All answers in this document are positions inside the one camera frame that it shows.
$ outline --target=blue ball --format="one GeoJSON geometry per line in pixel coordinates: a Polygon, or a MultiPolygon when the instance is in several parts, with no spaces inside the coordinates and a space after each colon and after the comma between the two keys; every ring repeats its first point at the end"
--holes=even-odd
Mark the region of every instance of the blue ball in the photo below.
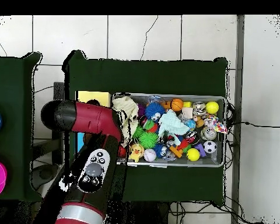
{"type": "Polygon", "coordinates": [[[190,131],[194,131],[196,128],[196,122],[194,120],[188,120],[184,124],[190,128],[190,131]]]}

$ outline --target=green table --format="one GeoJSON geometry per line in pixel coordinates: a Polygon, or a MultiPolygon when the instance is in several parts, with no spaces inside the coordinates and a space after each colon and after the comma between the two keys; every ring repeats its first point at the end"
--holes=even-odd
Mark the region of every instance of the green table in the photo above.
{"type": "Polygon", "coordinates": [[[41,54],[0,57],[0,162],[8,179],[0,200],[39,201],[30,184],[32,161],[32,76],[41,54]]]}
{"type": "MultiPolygon", "coordinates": [[[[153,93],[174,95],[212,95],[225,97],[225,58],[214,61],[117,61],[85,59],[73,51],[64,62],[65,83],[69,97],[76,91],[109,93],[153,93]]],[[[71,157],[75,135],[70,135],[71,157]]],[[[123,201],[215,201],[223,204],[223,167],[160,169],[149,166],[118,165],[113,194],[123,190],[123,201]]]]}

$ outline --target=tile grout line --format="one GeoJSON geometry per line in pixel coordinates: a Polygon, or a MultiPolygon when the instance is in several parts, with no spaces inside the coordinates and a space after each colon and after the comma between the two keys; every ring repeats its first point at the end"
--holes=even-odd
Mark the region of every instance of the tile grout line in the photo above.
{"type": "Polygon", "coordinates": [[[32,52],[33,52],[33,15],[32,15],[32,52]]]}
{"type": "Polygon", "coordinates": [[[181,60],[181,42],[183,40],[183,15],[180,16],[180,60],[181,60]]]}
{"type": "Polygon", "coordinates": [[[109,15],[107,15],[107,59],[109,58],[109,15]]]}

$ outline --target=basketball toy ball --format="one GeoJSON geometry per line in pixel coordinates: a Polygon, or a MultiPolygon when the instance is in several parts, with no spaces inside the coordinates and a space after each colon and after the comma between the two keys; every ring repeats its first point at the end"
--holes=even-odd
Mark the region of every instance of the basketball toy ball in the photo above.
{"type": "Polygon", "coordinates": [[[187,158],[192,162],[196,162],[200,158],[200,153],[197,149],[191,148],[187,151],[187,158]]]}
{"type": "Polygon", "coordinates": [[[121,145],[119,145],[119,148],[118,148],[118,156],[121,157],[121,158],[124,158],[127,154],[127,151],[125,150],[124,147],[122,147],[121,145]]]}
{"type": "Polygon", "coordinates": [[[171,101],[171,109],[173,111],[181,111],[184,107],[184,102],[181,99],[175,98],[171,101]]]}
{"type": "Polygon", "coordinates": [[[144,151],[144,159],[147,162],[152,162],[156,159],[156,152],[153,149],[145,149],[144,151]]]}
{"type": "Polygon", "coordinates": [[[215,114],[215,113],[218,112],[218,110],[219,110],[219,105],[217,104],[217,102],[215,102],[215,101],[207,102],[207,104],[206,104],[206,111],[209,114],[215,114]]]}
{"type": "Polygon", "coordinates": [[[205,153],[212,154],[217,150],[217,145],[213,141],[206,141],[203,144],[203,148],[204,148],[205,153]]]}

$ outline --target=green spiky ball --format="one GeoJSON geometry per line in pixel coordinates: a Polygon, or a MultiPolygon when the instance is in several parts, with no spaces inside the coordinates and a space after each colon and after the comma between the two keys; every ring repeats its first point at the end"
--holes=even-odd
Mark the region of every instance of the green spiky ball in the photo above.
{"type": "Polygon", "coordinates": [[[152,132],[144,132],[139,138],[140,144],[145,149],[152,149],[156,145],[157,140],[157,134],[152,132]]]}
{"type": "Polygon", "coordinates": [[[135,133],[133,134],[133,138],[139,138],[143,134],[144,130],[140,125],[137,126],[135,133]]]}

